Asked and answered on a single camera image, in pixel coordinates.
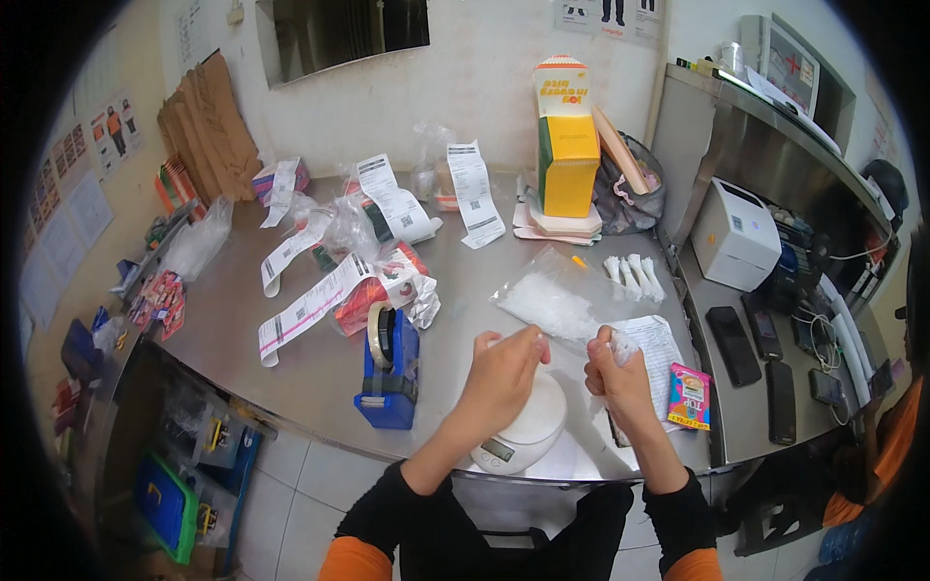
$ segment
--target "white label printer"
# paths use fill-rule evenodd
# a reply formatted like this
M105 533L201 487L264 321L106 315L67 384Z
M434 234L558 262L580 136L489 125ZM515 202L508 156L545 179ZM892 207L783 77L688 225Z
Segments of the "white label printer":
M711 178L691 243L705 278L747 293L758 288L781 257L778 229L765 204L720 178Z

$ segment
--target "blue tape dispenser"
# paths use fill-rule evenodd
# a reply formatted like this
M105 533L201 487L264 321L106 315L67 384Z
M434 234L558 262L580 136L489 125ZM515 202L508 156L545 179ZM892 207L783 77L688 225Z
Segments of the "blue tape dispenser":
M354 403L374 428L410 429L419 392L419 333L402 310L378 302L368 311L365 379Z

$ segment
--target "orange shirt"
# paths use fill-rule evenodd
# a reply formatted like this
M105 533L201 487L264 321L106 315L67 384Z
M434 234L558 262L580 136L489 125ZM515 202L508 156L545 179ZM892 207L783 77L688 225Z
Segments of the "orange shirt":
M910 442L914 437L914 427L917 425L917 408L921 402L921 384L923 379L918 377L911 383L910 389L888 412L893 414L884 446L878 455L878 464L875 466L875 476L882 481L884 489L895 478L898 469L904 462L910 450ZM833 493L827 510L823 514L824 526L838 526L854 520L864 509L862 505L846 500L839 492Z
M377 547L354 536L333 540L319 581L391 581L391 561ZM723 581L716 548L698 548L671 566L663 581Z
M119 123L119 113L114 111L112 115L107 117L107 129L110 130L110 135L112 135L116 133L117 131L119 131L121 128L122 127L120 126L120 123Z

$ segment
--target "black pants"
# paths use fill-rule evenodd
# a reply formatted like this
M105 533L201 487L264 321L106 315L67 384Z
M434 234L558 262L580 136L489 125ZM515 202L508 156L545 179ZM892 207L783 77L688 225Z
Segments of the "black pants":
M794 496L822 519L836 491L825 462L810 456L803 445L771 455L726 499L726 510L742 520L763 502Z
M116 152L120 157L126 155L126 142L123 141L123 130L114 131L110 137L113 138L113 144L116 146Z
M400 546L401 578L584 579L610 578L633 494L626 484L609 483L577 502L578 515L543 548L522 561L503 561L478 532L451 490L429 514L420 515L416 537Z
M614 0L617 7L617 20L623 20L623 0ZM610 20L610 0L604 0L604 22Z

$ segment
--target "digital kitchen scale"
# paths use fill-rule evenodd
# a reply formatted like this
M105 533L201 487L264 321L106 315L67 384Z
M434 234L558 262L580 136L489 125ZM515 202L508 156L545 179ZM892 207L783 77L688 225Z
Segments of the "digital kitchen scale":
M568 407L555 379L537 371L523 411L506 429L472 450L485 472L507 475L528 469L549 452L565 428Z

